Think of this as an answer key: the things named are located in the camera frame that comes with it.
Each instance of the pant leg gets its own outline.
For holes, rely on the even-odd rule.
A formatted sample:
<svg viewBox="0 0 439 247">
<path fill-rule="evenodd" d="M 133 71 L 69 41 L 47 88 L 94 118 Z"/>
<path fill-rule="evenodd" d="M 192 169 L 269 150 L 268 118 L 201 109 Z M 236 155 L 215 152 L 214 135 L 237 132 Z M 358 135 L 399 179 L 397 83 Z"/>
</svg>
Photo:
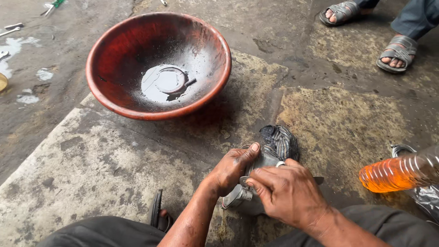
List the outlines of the pant leg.
<svg viewBox="0 0 439 247">
<path fill-rule="evenodd" d="M 439 0 L 411 0 L 401 10 L 391 27 L 417 40 L 439 24 Z"/>
<path fill-rule="evenodd" d="M 353 0 L 362 9 L 372 9 L 377 6 L 380 0 Z"/>
<path fill-rule="evenodd" d="M 164 232 L 144 223 L 99 216 L 61 228 L 36 247 L 156 247 L 164 236 Z"/>
<path fill-rule="evenodd" d="M 340 210 L 347 218 L 395 247 L 436 247 L 439 230 L 407 212 L 384 206 L 357 205 Z M 294 230 L 268 246 L 323 247 L 306 233 Z"/>
</svg>

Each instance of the fingernail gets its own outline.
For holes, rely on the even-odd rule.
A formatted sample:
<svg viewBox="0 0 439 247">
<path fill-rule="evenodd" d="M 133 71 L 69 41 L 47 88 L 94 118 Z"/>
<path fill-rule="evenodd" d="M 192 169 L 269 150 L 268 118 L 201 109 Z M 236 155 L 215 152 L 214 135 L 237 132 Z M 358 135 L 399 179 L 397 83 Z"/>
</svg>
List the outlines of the fingernail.
<svg viewBox="0 0 439 247">
<path fill-rule="evenodd" d="M 250 147 L 253 151 L 258 151 L 259 149 L 259 144 L 257 142 L 253 143 L 252 146 Z"/>
</svg>

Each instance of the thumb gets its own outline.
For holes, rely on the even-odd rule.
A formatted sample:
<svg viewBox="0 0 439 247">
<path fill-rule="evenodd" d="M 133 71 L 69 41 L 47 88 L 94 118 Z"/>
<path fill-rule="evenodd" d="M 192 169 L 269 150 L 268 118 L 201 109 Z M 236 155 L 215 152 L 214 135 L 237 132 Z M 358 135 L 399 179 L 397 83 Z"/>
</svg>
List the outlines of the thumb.
<svg viewBox="0 0 439 247">
<path fill-rule="evenodd" d="M 271 201 L 271 190 L 254 178 L 248 178 L 245 183 L 255 189 L 256 193 L 261 199 L 262 204 L 264 205 L 265 212 L 267 212 L 267 209 L 273 205 Z"/>
<path fill-rule="evenodd" d="M 241 165 L 246 166 L 253 162 L 261 152 L 261 145 L 257 142 L 253 143 L 243 154 L 241 154 L 236 161 Z"/>
</svg>

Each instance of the dirty floor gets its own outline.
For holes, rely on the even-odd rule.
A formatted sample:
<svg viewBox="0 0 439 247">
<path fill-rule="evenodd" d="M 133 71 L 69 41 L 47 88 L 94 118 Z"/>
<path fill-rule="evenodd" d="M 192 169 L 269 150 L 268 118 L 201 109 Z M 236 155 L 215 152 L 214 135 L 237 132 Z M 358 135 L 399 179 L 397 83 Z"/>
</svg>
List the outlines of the dirty floor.
<svg viewBox="0 0 439 247">
<path fill-rule="evenodd" d="M 361 22 L 337 28 L 316 14 L 337 1 L 65 1 L 49 18 L 43 2 L 0 3 L 9 88 L 0 94 L 0 246 L 33 246 L 72 222 L 115 215 L 144 222 L 156 189 L 175 217 L 230 148 L 260 141 L 266 124 L 298 137 L 300 161 L 325 177 L 320 187 L 342 208 L 382 204 L 425 217 L 403 192 L 374 194 L 358 170 L 390 157 L 390 145 L 421 149 L 439 140 L 439 29 L 419 40 L 401 75 L 374 64 L 406 1 L 381 0 Z M 232 51 L 232 74 L 200 111 L 161 121 L 130 120 L 89 94 L 88 51 L 132 15 L 174 11 L 216 27 Z M 217 205 L 207 246 L 262 246 L 290 227 Z"/>
</svg>

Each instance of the green screwdriver handle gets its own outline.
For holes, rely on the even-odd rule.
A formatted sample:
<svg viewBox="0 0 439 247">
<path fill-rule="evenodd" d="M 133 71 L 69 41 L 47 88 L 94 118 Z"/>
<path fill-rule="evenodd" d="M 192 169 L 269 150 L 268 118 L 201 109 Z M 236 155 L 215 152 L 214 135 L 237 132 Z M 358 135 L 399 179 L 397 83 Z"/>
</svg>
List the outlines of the green screwdriver handle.
<svg viewBox="0 0 439 247">
<path fill-rule="evenodd" d="M 56 0 L 54 2 L 52 2 L 52 4 L 55 6 L 55 8 L 59 7 L 59 5 L 64 2 L 64 0 Z"/>
</svg>

